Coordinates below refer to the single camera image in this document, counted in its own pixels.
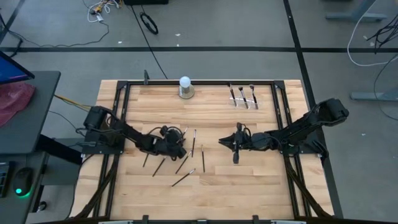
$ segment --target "wooden table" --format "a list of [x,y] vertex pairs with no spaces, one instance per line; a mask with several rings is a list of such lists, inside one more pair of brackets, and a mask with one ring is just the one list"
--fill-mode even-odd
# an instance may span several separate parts
[[[112,108],[116,83],[117,80],[102,81],[97,105]],[[295,121],[308,111],[302,84],[300,80],[285,80],[285,86]],[[249,87],[244,89],[246,96],[251,96]],[[239,165],[234,165],[233,153],[218,143],[219,138],[235,132],[237,122],[246,124],[252,133],[278,128],[271,88],[256,85],[259,110],[234,108],[229,101],[229,89],[224,85],[197,85],[195,96],[189,100],[181,99],[177,92],[178,87],[171,85],[133,86],[126,121],[142,133],[162,125],[176,126],[182,131],[189,126],[184,144],[187,151],[192,148],[196,129],[194,157],[188,158],[178,175],[174,173],[182,160],[173,162],[168,158],[152,177],[163,157],[149,156],[146,166],[142,167],[146,154],[126,141],[119,161],[111,219],[140,220],[143,215],[149,215],[151,220],[250,220],[253,215],[259,215],[260,219],[293,218],[279,152],[241,151]],[[205,151],[205,173],[201,145]],[[102,158],[95,155],[81,168],[72,216],[82,210],[96,190]],[[320,159],[315,154],[302,154],[300,158],[308,190],[325,211],[333,214]],[[193,168],[197,169],[192,175],[171,187]],[[296,193],[300,214],[304,215],[297,187]]]

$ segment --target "concrete floor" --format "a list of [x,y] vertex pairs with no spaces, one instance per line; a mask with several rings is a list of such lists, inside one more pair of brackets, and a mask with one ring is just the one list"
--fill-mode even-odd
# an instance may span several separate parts
[[[94,0],[85,0],[93,4]],[[1,13],[7,21],[19,0],[1,1]],[[349,11],[359,1],[290,1],[302,47],[346,47],[354,23],[327,21],[326,12]],[[144,6],[159,27],[159,35],[145,30],[154,47],[255,46],[293,47],[284,5],[279,0],[171,0],[164,6]],[[141,8],[134,7],[136,12]],[[386,21],[359,25],[352,47],[370,47],[371,36],[395,16],[395,0],[377,1],[371,12],[389,16]],[[105,26],[86,20],[81,0],[29,0],[19,11],[11,30],[38,44],[73,44],[99,39]],[[146,47],[131,10],[111,7],[104,14],[110,33],[100,43],[86,47]],[[0,47],[14,47],[9,34]],[[25,42],[23,47],[35,47]],[[398,47],[393,41],[387,47]],[[156,52],[169,78],[263,78],[302,79],[295,53],[291,52]],[[389,60],[392,54],[353,54],[361,63]],[[308,74],[316,101],[339,98],[349,109],[347,121],[325,128],[325,137],[345,218],[398,222],[398,122],[385,117],[377,103],[349,98],[352,91],[372,91],[381,66],[358,67],[344,53],[305,53]],[[149,52],[30,52],[19,53],[17,62],[28,70],[59,70],[57,94],[84,104],[96,101],[103,79],[163,78]],[[379,91],[394,85],[397,63],[390,64],[379,83]],[[382,103],[391,116],[398,118],[395,104]],[[59,100],[51,110],[64,114],[79,126],[85,113]],[[43,134],[56,138],[76,138],[74,130],[62,118],[49,114]],[[32,214],[28,223],[65,218],[71,205],[73,187],[46,187],[48,210]]]

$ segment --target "white ball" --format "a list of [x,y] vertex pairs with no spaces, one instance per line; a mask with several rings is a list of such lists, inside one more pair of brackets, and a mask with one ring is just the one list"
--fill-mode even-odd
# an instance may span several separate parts
[[190,85],[191,85],[191,79],[189,79],[188,77],[180,78],[180,86],[182,86],[182,88],[188,88]]

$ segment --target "blue screen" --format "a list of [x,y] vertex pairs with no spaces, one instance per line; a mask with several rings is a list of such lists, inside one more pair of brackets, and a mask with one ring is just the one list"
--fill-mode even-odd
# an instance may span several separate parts
[[0,57],[0,83],[9,81],[25,80],[26,75],[19,68],[15,67],[12,63]]

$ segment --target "cable bundle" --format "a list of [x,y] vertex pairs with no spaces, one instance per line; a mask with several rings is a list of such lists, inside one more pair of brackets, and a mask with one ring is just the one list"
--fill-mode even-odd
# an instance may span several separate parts
[[[381,35],[390,32],[390,34],[383,40]],[[374,54],[377,54],[379,49],[389,41],[398,37],[398,14],[388,23],[385,27],[379,29],[373,36],[368,38],[367,40],[371,40],[373,38],[376,39],[376,43],[374,44]]]

